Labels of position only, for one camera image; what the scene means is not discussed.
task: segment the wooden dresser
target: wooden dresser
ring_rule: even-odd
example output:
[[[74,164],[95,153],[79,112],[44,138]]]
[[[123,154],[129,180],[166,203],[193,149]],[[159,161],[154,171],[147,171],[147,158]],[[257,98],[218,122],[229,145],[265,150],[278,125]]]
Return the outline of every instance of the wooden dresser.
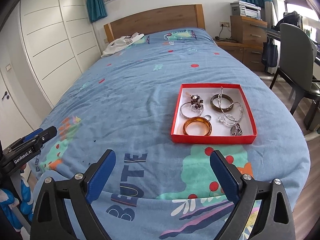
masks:
[[[263,43],[267,41],[265,31],[259,26],[268,24],[245,16],[230,16],[231,39],[237,42],[216,41],[217,45],[242,62],[252,71],[264,71],[261,63]]]
[[[216,41],[216,43],[251,71],[264,71],[264,65],[261,63],[263,47],[225,41]]]

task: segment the door handle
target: door handle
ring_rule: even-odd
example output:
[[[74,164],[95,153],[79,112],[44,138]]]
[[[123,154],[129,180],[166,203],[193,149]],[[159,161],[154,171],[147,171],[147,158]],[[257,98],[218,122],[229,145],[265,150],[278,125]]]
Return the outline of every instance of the door handle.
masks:
[[[8,92],[6,91],[6,92],[4,92],[4,95],[3,95],[3,97],[1,98],[1,100],[3,100],[4,99],[4,97],[6,96],[8,94]]]

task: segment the chair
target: chair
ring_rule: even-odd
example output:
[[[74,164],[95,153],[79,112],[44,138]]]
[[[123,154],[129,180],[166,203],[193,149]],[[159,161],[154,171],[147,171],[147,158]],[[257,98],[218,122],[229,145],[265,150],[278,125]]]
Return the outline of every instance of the chair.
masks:
[[[315,101],[316,107],[306,127],[308,130],[320,102],[320,86],[316,83],[319,80],[313,81],[314,59],[311,41],[303,30],[287,23],[280,25],[280,33],[280,62],[270,89],[275,84],[278,75],[292,87],[290,98],[293,91],[296,92],[296,96],[290,110],[291,114],[296,111],[299,102],[304,97]]]

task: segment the blue duvet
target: blue duvet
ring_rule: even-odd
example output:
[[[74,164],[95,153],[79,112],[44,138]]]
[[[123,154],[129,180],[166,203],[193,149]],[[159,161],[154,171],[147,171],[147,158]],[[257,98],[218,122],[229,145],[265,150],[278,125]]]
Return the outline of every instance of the blue duvet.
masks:
[[[241,84],[257,126],[253,144],[171,141],[180,85],[197,82]],[[210,168],[214,149],[241,173],[263,181],[280,178],[292,209],[310,168],[303,134],[284,104],[198,28],[146,35],[99,60],[41,127],[51,125],[58,135],[30,162],[40,179],[35,195],[46,177],[71,178],[107,149],[114,150],[114,170],[92,203],[113,239],[212,240],[234,207]],[[258,209],[256,203],[241,239],[248,238]],[[84,239],[71,210],[70,216],[77,236]]]

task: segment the blue stuffed toy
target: blue stuffed toy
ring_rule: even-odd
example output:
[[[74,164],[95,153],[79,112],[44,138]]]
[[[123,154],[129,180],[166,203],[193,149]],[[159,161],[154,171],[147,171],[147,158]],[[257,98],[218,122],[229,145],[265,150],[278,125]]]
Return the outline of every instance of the blue stuffed toy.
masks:
[[[28,182],[21,176],[21,195],[22,202],[20,203],[20,211],[22,214],[27,215],[29,220],[32,221],[33,217],[33,196]],[[19,200],[13,194],[4,188],[0,188],[0,207],[4,211],[11,225],[17,232],[21,231],[22,224],[12,212],[12,208],[19,204]]]

